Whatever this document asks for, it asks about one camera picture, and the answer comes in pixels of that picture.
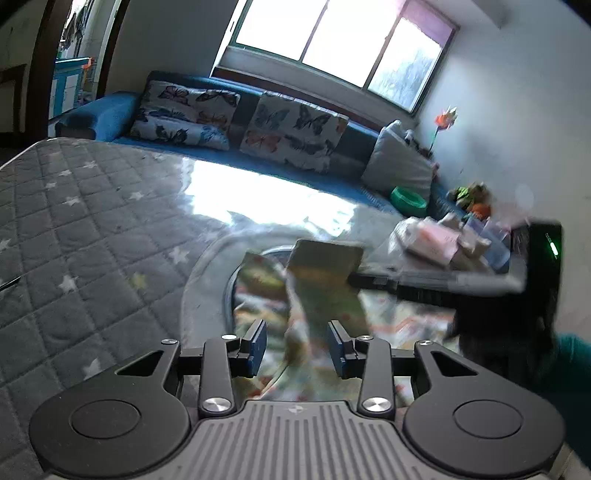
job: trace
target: white pillow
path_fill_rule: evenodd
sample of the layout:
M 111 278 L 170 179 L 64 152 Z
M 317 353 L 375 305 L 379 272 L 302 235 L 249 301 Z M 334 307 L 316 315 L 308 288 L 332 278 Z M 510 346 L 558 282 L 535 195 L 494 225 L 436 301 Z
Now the white pillow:
M 432 179 L 432 163 L 395 133 L 395 125 L 382 128 L 361 182 L 386 196 L 403 187 L 428 202 Z

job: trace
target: green bowl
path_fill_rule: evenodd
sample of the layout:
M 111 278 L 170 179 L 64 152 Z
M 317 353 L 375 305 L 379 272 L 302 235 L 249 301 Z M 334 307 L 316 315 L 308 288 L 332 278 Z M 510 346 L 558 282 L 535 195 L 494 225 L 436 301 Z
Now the green bowl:
M 427 202 L 411 190 L 396 187 L 390 194 L 390 202 L 403 215 L 419 218 L 427 216 Z

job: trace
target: butterfly pillow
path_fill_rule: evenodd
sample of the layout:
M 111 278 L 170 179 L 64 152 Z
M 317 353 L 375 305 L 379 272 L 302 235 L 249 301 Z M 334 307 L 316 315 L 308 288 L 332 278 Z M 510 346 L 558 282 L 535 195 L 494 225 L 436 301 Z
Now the butterfly pillow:
M 133 137 L 228 150 L 228 129 L 240 95 L 149 82 L 135 114 Z
M 274 92 L 261 96 L 240 150 L 303 170 L 325 173 L 349 119 Z
M 136 121 L 130 135 L 175 145 L 196 145 L 217 150 L 230 149 L 225 132 L 219 128 L 213 125 L 180 122 L 171 118 L 150 119 L 148 122 Z
M 193 107 L 197 123 L 213 125 L 228 131 L 232 117 L 240 101 L 240 95 L 229 90 L 204 90 L 196 96 Z

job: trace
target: teal fabric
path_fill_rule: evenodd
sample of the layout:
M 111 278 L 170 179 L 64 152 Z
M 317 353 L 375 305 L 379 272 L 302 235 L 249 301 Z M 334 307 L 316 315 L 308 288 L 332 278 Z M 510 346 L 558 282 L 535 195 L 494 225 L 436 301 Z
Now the teal fabric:
M 560 412 L 566 442 L 591 468 L 591 345 L 576 335 L 559 336 L 533 390 Z
M 71 136 L 72 130 L 79 130 L 90 135 L 83 138 L 113 141 L 123 135 L 131 126 L 132 117 L 139 102 L 139 94 L 116 92 L 94 102 L 82 105 L 65 113 L 56 123 L 58 137 Z

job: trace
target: wooden door frame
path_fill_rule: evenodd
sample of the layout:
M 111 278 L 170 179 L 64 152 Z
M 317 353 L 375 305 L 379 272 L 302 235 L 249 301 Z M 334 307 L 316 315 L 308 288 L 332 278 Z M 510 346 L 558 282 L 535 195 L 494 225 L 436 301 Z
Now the wooden door frame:
M 130 1 L 121 0 L 115 14 L 100 71 L 97 98 L 105 94 L 115 45 Z M 25 142 L 28 145 L 47 138 L 51 83 L 53 81 L 56 54 L 71 6 L 72 0 L 47 0 L 43 12 L 29 69 L 24 134 Z
M 71 6 L 72 0 L 47 0 L 41 18 L 27 85 L 25 140 L 29 145 L 47 138 L 53 70 Z

